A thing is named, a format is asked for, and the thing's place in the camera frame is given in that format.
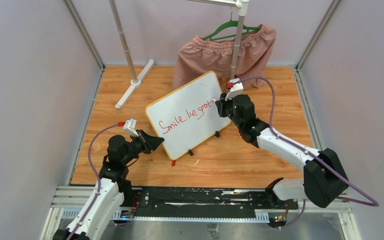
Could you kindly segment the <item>yellow framed whiteboard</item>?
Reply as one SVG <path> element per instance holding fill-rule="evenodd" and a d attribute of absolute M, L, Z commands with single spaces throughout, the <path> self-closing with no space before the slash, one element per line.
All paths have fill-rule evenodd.
<path fill-rule="evenodd" d="M 179 159 L 231 123 L 219 116 L 212 101 L 221 94 L 216 74 L 209 71 L 145 108 L 155 133 L 164 138 L 169 159 Z"/>

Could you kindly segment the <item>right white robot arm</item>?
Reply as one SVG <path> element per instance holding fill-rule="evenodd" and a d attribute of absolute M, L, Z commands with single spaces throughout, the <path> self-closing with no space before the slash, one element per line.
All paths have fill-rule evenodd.
<path fill-rule="evenodd" d="M 309 200 L 326 208 L 349 186 L 337 153 L 326 148 L 305 146 L 279 133 L 259 118 L 250 97 L 239 94 L 232 99 L 222 93 L 215 102 L 220 117 L 228 117 L 238 128 L 242 139 L 257 148 L 286 160 L 303 173 L 302 178 L 278 178 L 266 187 L 266 204 L 278 209 L 286 200 Z"/>

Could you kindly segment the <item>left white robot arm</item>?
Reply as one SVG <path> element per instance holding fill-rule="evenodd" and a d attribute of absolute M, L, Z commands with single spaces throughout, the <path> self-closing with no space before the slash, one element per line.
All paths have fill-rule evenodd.
<path fill-rule="evenodd" d="M 95 171 L 97 182 L 92 194 L 75 219 L 65 228 L 58 229 L 54 240 L 99 240 L 119 206 L 129 206 L 133 201 L 131 181 L 127 180 L 129 163 L 140 154 L 151 154 L 164 138 L 151 136 L 143 130 L 128 141 L 114 135 L 108 141 L 107 154 L 102 168 Z"/>

